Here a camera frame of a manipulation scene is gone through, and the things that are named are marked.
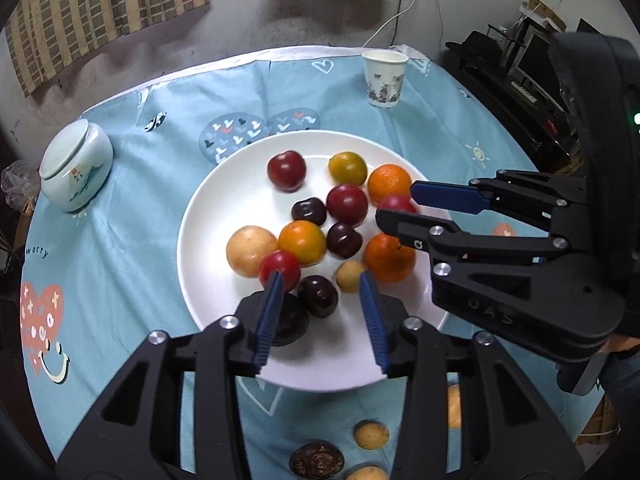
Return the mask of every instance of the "black hat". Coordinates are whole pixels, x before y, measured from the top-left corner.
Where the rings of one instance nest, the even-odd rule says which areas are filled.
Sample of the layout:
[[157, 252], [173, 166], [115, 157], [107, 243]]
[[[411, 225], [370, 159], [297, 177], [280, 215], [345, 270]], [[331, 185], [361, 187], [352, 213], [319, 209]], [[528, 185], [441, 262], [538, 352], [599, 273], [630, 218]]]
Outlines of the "black hat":
[[462, 44], [447, 41], [445, 45], [460, 57], [482, 61], [492, 66], [499, 65], [502, 59], [502, 49], [500, 45], [498, 45], [495, 40], [492, 40], [492, 38], [489, 38], [477, 30], [474, 30]]

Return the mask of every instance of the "beige curtain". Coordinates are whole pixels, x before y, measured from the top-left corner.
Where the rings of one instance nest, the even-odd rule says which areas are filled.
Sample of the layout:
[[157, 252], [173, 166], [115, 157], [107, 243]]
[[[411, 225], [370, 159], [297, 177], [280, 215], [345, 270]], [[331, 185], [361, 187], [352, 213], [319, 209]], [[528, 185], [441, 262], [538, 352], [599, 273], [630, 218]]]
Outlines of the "beige curtain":
[[21, 0], [6, 29], [25, 95], [65, 66], [119, 36], [209, 0]]

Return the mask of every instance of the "plastic bag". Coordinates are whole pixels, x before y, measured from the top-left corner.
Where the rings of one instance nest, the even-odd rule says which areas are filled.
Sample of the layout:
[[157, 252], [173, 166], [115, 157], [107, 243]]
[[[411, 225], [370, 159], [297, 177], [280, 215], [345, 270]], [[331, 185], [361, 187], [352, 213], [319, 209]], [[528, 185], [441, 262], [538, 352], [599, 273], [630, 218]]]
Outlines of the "plastic bag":
[[6, 202], [16, 211], [33, 211], [40, 194], [40, 175], [26, 160], [16, 160], [0, 174], [0, 188], [6, 193]]

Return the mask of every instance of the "white wall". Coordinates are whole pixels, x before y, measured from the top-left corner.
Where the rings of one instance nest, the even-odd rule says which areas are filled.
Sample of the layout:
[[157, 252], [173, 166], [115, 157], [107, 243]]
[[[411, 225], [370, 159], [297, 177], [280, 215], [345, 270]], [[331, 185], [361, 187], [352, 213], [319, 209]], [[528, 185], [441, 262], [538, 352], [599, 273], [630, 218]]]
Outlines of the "white wall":
[[[403, 0], [406, 6], [411, 0]], [[488, 23], [511, 25], [522, 0], [439, 0], [444, 41], [463, 41]], [[38, 164], [44, 149], [86, 108], [165, 73], [228, 56], [292, 44], [362, 46], [398, 0], [211, 0], [208, 9], [119, 38], [25, 98], [0, 38], [0, 125], [19, 156]], [[389, 25], [371, 46], [386, 47]], [[396, 43], [440, 55], [436, 0], [417, 0], [400, 19]]]
[[542, 0], [575, 31], [583, 18], [599, 32], [629, 40], [640, 52], [640, 34], [619, 0]]

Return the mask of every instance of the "paper cup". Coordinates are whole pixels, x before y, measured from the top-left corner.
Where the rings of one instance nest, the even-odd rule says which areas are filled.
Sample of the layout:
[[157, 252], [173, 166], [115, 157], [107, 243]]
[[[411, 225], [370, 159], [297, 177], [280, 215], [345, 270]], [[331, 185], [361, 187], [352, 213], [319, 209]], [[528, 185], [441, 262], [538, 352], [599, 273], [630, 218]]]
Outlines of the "paper cup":
[[369, 103], [381, 108], [396, 106], [409, 58], [395, 50], [367, 50], [362, 57]]

